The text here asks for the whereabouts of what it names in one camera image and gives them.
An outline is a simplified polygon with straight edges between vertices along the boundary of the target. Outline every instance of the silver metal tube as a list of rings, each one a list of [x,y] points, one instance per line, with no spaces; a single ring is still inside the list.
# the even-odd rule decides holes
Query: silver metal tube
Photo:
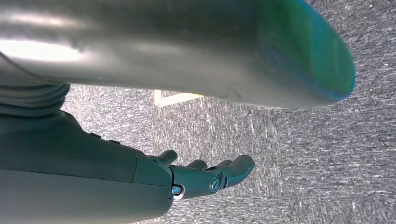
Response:
[[[348,96],[350,90],[322,91],[311,71],[278,52],[261,16],[270,2],[0,0],[0,52],[51,83],[184,91],[286,108]],[[338,63],[326,58],[320,65]],[[346,68],[337,72],[354,77]]]

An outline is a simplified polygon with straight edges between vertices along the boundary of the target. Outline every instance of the robotic hand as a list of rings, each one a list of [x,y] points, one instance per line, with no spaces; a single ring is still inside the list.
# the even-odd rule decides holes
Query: robotic hand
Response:
[[[194,160],[187,166],[170,165],[177,153],[167,150],[159,156],[149,156],[151,161],[168,170],[172,176],[172,194],[175,199],[187,199],[216,193],[241,183],[255,167],[248,155],[238,156],[234,161],[225,160],[208,168],[203,160]]]
[[[121,224],[159,217],[174,199],[207,196],[241,183],[248,155],[208,168],[84,132],[68,113],[42,118],[0,115],[2,224]]]

